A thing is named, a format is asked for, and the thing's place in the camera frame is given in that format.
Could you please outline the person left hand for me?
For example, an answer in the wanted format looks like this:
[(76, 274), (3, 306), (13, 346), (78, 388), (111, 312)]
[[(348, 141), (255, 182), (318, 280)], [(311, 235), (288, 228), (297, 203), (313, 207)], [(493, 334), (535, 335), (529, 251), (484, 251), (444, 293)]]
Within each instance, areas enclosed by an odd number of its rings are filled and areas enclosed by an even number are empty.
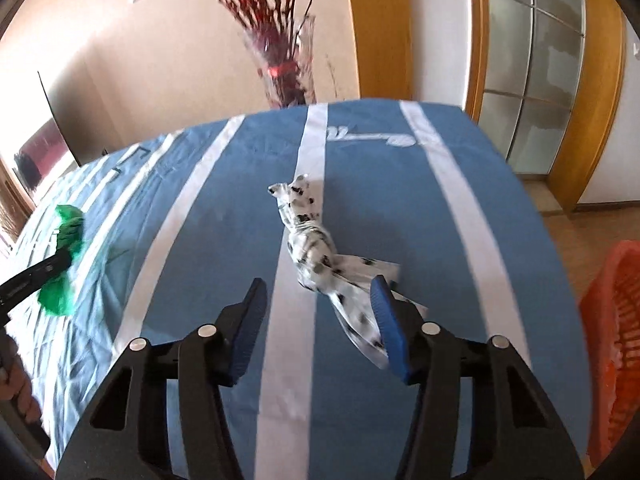
[(32, 395), (32, 381), (19, 356), (14, 358), (8, 370), (1, 370), (0, 396), (2, 401), (15, 401), (17, 411), (28, 424), (40, 422), (41, 408)]

